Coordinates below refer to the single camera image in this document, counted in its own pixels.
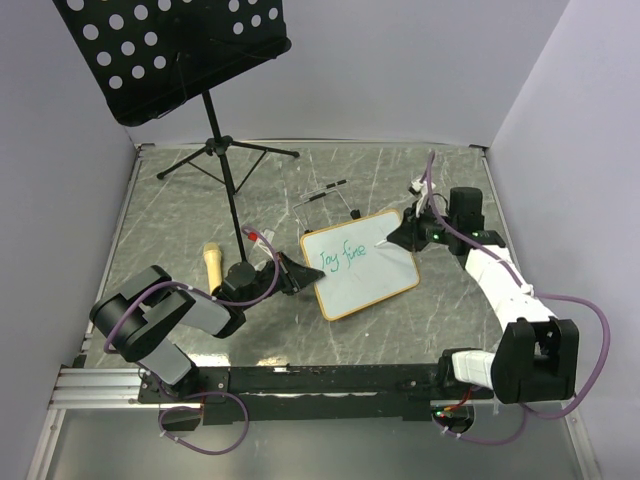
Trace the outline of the yellow framed whiteboard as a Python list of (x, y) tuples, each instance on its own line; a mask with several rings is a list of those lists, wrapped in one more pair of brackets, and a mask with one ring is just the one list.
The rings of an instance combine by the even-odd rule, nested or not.
[(336, 321), (420, 283), (413, 255), (391, 243), (374, 248), (401, 223), (391, 209), (303, 235), (309, 267), (325, 277), (314, 284), (322, 316)]

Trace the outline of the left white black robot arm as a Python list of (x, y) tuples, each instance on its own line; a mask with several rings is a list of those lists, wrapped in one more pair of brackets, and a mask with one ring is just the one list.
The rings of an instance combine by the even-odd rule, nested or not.
[(244, 325), (248, 308), (278, 292), (297, 294), (324, 277), (279, 252), (260, 270), (248, 262), (232, 265), (206, 293), (152, 265), (95, 303), (89, 318), (105, 336), (108, 354), (143, 368), (168, 397), (184, 402), (202, 380), (199, 367), (168, 339), (177, 325), (225, 339)]

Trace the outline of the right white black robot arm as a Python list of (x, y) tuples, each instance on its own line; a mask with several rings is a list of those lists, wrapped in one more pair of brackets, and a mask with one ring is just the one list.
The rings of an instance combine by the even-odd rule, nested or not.
[(409, 191), (414, 203), (386, 243), (417, 253), (430, 244), (448, 248), (477, 283), (501, 325), (497, 350), (458, 348), (443, 352), (438, 390), (458, 398), (471, 385), (489, 389), (504, 404), (567, 400), (575, 392), (579, 331), (560, 320), (516, 270), (505, 241), (485, 227), (483, 194), (475, 187), (451, 189), (444, 216), (428, 199), (424, 182)]

